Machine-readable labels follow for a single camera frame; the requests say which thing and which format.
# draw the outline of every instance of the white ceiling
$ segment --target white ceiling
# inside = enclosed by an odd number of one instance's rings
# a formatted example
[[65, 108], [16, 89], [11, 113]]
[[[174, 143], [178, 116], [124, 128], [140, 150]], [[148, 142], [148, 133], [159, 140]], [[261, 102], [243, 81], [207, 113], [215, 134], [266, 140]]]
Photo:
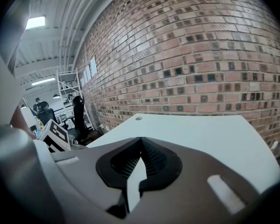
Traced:
[[57, 86], [33, 86], [56, 70], [72, 70], [78, 50], [99, 14], [112, 0], [31, 0], [30, 17], [45, 16], [46, 25], [25, 31], [18, 48], [15, 77], [27, 93]]

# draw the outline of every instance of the black chair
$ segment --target black chair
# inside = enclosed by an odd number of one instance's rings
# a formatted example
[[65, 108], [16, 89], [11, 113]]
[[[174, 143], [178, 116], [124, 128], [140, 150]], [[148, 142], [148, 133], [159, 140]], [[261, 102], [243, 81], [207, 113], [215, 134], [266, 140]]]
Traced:
[[49, 108], [49, 104], [46, 101], [42, 101], [37, 104], [39, 112], [37, 113], [38, 119], [40, 119], [43, 125], [46, 125], [50, 119], [57, 122], [54, 110]]
[[75, 116], [75, 128], [69, 129], [68, 134], [74, 135], [78, 143], [81, 140], [85, 140], [88, 136], [88, 129], [84, 123], [84, 102], [80, 96], [76, 96], [73, 99], [74, 116]]

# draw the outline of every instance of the brick wall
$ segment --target brick wall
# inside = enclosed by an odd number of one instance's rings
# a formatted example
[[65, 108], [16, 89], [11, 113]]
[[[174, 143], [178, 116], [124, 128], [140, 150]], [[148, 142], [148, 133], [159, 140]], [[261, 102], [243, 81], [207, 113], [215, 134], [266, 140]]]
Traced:
[[280, 139], [280, 26], [261, 0], [114, 0], [79, 52], [95, 126], [138, 112], [241, 114]]

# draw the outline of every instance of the ceiling light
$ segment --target ceiling light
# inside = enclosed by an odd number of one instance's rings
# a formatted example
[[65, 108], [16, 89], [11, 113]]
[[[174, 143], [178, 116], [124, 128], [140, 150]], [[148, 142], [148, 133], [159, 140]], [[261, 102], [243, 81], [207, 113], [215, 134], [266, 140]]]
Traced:
[[32, 85], [37, 85], [37, 84], [41, 84], [41, 83], [45, 83], [45, 82], [48, 82], [48, 81], [53, 81], [53, 80], [55, 80], [55, 78], [46, 79], [46, 80], [41, 80], [41, 81], [38, 81], [38, 82], [32, 83]]
[[55, 94], [55, 95], [53, 96], [53, 99], [58, 99], [58, 98], [60, 98], [59, 95], [56, 95], [56, 94]]
[[28, 19], [26, 29], [36, 28], [45, 25], [45, 17], [35, 17]]

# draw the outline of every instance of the black and white marker board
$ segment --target black and white marker board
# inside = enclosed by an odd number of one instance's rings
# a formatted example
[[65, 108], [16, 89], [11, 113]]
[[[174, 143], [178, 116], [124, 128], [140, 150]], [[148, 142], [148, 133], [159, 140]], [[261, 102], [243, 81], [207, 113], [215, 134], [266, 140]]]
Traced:
[[52, 119], [44, 126], [37, 139], [44, 141], [51, 153], [71, 150], [67, 131]]

